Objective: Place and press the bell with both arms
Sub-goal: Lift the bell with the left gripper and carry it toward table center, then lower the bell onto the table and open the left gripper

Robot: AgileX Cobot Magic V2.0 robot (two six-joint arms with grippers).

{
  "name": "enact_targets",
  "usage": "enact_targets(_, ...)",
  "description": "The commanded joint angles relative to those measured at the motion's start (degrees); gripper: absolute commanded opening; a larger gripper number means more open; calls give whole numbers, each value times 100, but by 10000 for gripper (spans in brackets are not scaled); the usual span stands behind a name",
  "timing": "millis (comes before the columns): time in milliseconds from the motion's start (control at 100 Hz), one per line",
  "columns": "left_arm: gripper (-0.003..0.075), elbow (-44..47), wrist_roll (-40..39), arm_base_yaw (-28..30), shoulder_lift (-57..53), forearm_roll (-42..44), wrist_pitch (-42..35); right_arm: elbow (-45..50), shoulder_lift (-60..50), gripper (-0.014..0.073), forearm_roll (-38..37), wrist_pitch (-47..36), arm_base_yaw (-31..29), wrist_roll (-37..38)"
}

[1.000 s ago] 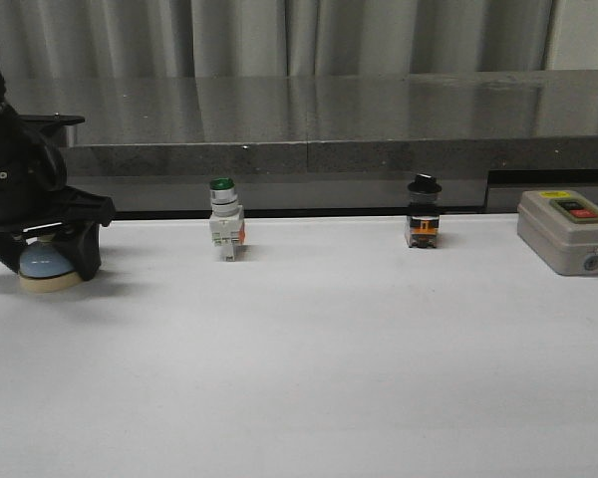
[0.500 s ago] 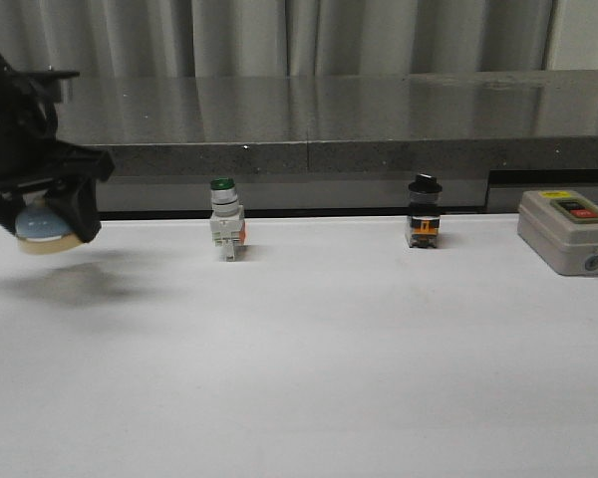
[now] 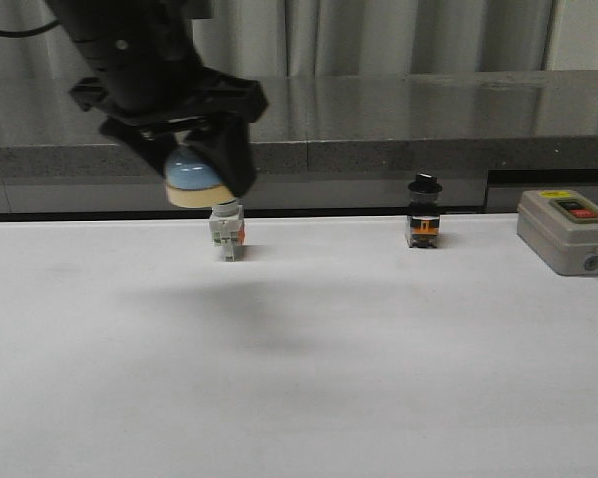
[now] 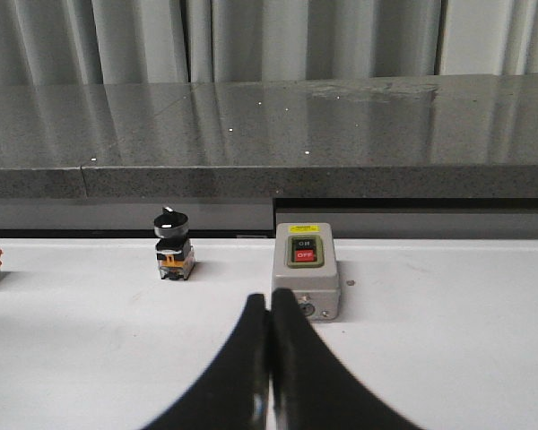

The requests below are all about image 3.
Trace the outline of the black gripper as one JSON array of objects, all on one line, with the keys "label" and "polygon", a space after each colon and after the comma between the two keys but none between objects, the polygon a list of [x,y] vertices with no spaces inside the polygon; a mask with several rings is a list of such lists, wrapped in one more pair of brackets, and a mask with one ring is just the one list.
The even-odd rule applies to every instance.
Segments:
[{"label": "black gripper", "polygon": [[[97,109],[106,116],[101,136],[125,146],[165,177],[165,164],[178,143],[172,134],[162,134],[192,123],[184,144],[234,196],[251,189],[257,172],[248,124],[268,107],[258,81],[205,66],[187,42],[179,44],[174,59],[166,58],[149,37],[75,39],[73,44],[93,74],[79,80],[70,95],[82,110]],[[221,114],[237,117],[215,117]]]}]

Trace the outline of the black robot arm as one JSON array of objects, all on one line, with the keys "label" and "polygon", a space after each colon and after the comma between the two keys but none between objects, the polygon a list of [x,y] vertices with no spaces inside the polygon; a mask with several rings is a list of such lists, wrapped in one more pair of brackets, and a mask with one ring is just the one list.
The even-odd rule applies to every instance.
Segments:
[{"label": "black robot arm", "polygon": [[50,1],[91,70],[70,90],[106,116],[102,136],[157,171],[169,199],[207,207],[241,197],[257,173],[249,127],[262,86],[206,66],[188,34],[189,1]]}]

